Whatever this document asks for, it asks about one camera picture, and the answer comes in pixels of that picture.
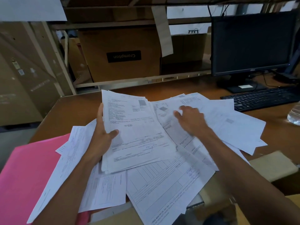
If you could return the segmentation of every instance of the left arm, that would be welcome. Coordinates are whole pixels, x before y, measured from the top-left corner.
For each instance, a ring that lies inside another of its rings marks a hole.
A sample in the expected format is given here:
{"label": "left arm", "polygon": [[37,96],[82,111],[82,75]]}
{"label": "left arm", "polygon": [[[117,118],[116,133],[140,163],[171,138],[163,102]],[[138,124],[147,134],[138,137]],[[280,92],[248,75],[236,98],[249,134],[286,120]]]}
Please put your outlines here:
{"label": "left arm", "polygon": [[96,128],[86,153],[32,225],[75,224],[92,169],[108,150],[112,139],[118,135],[118,130],[105,132],[102,115],[103,104],[101,103]]}

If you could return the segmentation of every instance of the grey floor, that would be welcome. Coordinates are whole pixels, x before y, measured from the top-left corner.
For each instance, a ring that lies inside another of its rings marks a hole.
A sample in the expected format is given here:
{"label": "grey floor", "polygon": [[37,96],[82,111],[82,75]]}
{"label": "grey floor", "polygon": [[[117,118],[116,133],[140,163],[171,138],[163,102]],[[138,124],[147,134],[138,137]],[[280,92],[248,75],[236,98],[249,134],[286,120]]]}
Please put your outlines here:
{"label": "grey floor", "polygon": [[17,146],[27,144],[35,131],[36,128],[0,133],[0,171],[13,149]]}

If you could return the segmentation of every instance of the pink paper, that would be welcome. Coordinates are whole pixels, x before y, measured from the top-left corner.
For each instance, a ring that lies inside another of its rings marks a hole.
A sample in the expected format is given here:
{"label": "pink paper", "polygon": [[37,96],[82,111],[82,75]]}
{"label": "pink paper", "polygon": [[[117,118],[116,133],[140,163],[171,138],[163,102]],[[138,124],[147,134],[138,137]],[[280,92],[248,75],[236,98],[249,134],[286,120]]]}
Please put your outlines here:
{"label": "pink paper", "polygon": [[[60,155],[55,152],[70,134],[16,147],[0,174],[1,224],[25,225],[39,200]],[[88,212],[77,224],[87,224]]]}

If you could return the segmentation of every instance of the white label on monitor base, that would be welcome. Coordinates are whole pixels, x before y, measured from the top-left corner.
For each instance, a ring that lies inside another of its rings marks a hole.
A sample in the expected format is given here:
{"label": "white label on monitor base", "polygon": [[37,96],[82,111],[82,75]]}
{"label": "white label on monitor base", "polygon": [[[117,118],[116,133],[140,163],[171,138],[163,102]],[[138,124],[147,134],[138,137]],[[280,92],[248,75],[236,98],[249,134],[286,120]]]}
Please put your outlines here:
{"label": "white label on monitor base", "polygon": [[239,87],[240,88],[252,88],[253,86],[251,86],[251,85],[240,85]]}

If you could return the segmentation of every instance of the human hand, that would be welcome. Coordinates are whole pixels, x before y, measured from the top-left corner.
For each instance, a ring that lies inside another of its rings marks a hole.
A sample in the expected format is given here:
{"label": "human hand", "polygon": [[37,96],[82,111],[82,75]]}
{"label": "human hand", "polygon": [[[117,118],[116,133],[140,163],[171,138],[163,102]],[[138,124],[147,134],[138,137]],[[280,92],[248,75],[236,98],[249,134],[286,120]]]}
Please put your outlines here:
{"label": "human hand", "polygon": [[175,110],[174,116],[186,132],[199,137],[202,132],[210,130],[205,122],[204,114],[200,113],[197,108],[181,106],[179,109],[182,110],[182,115]]}
{"label": "human hand", "polygon": [[112,139],[114,139],[119,133],[119,130],[113,130],[110,133],[106,133],[102,116],[103,103],[99,106],[96,128],[85,153],[85,157],[92,160],[95,164],[101,160],[104,153],[109,149]]}

